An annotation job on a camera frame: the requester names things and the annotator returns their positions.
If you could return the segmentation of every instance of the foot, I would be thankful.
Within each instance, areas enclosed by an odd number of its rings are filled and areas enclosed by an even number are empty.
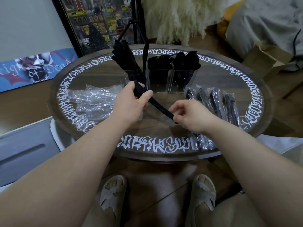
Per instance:
[[[200,226],[200,223],[205,221],[205,214],[214,210],[215,198],[216,190],[210,178],[204,174],[195,176],[185,227]]]
[[[125,191],[126,178],[122,175],[111,177],[101,191],[100,206],[108,216],[113,216],[115,227],[120,226]]]

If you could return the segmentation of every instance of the yellow cushion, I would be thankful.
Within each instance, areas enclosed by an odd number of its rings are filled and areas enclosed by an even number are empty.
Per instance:
[[[233,16],[233,14],[237,11],[237,9],[245,2],[245,0],[238,1],[233,5],[227,7],[225,9],[225,13],[223,15],[223,19],[218,23],[217,26],[217,34],[219,37],[225,40],[225,33],[228,27],[228,24]]]

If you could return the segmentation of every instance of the pampas grass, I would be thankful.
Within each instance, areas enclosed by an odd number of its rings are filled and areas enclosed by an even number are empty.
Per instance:
[[[188,46],[189,37],[205,36],[207,26],[223,16],[225,0],[142,0],[146,27],[158,26],[157,43],[180,40]]]

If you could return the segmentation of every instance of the sandal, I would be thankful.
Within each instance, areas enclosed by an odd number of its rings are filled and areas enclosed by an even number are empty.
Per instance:
[[[121,186],[114,186],[110,189],[106,189],[108,183],[113,179],[122,179]],[[100,206],[103,210],[111,207],[115,214],[115,227],[120,226],[121,211],[126,192],[126,178],[122,175],[116,175],[107,180],[104,184],[100,196]]]
[[[205,177],[205,179],[210,182],[214,192],[211,191],[204,183],[199,181],[200,176]],[[191,198],[190,198],[189,208],[185,219],[185,227],[191,227],[192,220],[194,223],[194,227],[197,227],[195,221],[195,209],[202,202],[204,202],[211,211],[214,210],[215,201],[216,201],[215,191],[216,190],[214,184],[212,183],[210,178],[207,177],[205,174],[198,174],[194,177],[194,180],[192,182],[192,188],[191,188]]]

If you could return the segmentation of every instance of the framed picture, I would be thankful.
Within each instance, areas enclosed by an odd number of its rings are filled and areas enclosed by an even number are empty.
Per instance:
[[[78,57],[112,48],[131,19],[146,33],[141,0],[52,1]],[[136,44],[140,34],[131,25],[122,39]]]

